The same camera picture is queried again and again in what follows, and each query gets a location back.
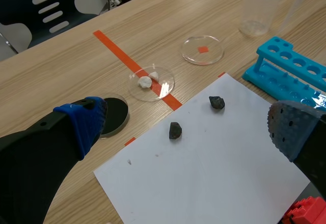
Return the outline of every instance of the wooden table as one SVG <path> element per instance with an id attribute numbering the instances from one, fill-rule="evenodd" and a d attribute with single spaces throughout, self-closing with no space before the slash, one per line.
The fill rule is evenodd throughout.
<path id="1" fill-rule="evenodd" d="M 69 173 L 45 223 L 122 223 L 93 170 L 172 112 L 163 101 L 141 102 L 130 95 L 130 70 L 95 38 L 94 31 L 103 31 L 141 67 L 154 63 L 171 69 L 176 80 L 172 94 L 181 103 L 224 71 L 273 101 L 240 77 L 255 62 L 257 47 L 276 33 L 292 2 L 282 0 L 268 34 L 249 38 L 238 31 L 242 0 L 134 0 L 1 62 L 0 136 L 26 129 L 55 106 L 86 96 L 118 93 L 129 104 L 126 128 L 96 143 Z M 223 40 L 223 59 L 210 66 L 186 62 L 180 46 L 194 35 Z M 326 0 L 305 0 L 281 37 L 324 64 Z"/>

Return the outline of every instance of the blue test tube rack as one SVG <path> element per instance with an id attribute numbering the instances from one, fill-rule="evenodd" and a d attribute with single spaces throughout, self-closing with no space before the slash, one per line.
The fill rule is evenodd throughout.
<path id="1" fill-rule="evenodd" d="M 243 74 L 243 79 L 278 100 L 294 100 L 326 111 L 326 96 L 309 86 L 311 84 L 326 92 L 325 66 L 293 51 L 293 45 L 279 37 L 273 37 L 261 45 L 257 53 L 257 63 Z"/>

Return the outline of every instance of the metal chair leg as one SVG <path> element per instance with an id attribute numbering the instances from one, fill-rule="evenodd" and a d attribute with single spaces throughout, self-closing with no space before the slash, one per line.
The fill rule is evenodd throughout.
<path id="1" fill-rule="evenodd" d="M 11 45 L 11 43 L 7 40 L 7 38 L 5 38 L 4 35 L 2 35 L 1 32 L 0 32 L 0 37 L 4 39 L 5 43 L 11 48 L 11 50 L 14 51 L 15 54 L 18 54 L 18 51 L 13 47 L 13 45 Z"/>

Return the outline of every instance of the orange square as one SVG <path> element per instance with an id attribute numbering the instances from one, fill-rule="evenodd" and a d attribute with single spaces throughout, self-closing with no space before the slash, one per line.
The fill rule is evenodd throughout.
<path id="1" fill-rule="evenodd" d="M 199 53 L 208 52 L 208 47 L 206 47 L 206 46 L 199 47 L 199 48 L 198 48 L 198 52 L 199 52 Z"/>

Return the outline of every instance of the red lego brick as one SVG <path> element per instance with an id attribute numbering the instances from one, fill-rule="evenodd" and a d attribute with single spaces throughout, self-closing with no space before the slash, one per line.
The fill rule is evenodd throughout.
<path id="1" fill-rule="evenodd" d="M 312 224 L 325 224 L 326 223 L 326 208 L 322 211 L 322 213 L 317 217 L 314 223 Z"/>
<path id="2" fill-rule="evenodd" d="M 296 202 L 290 210 L 288 210 L 283 217 L 283 224 L 291 224 L 290 217 L 295 224 L 315 224 L 319 215 L 323 213 L 326 208 L 326 202 L 320 198 L 309 197 L 305 200 Z"/>

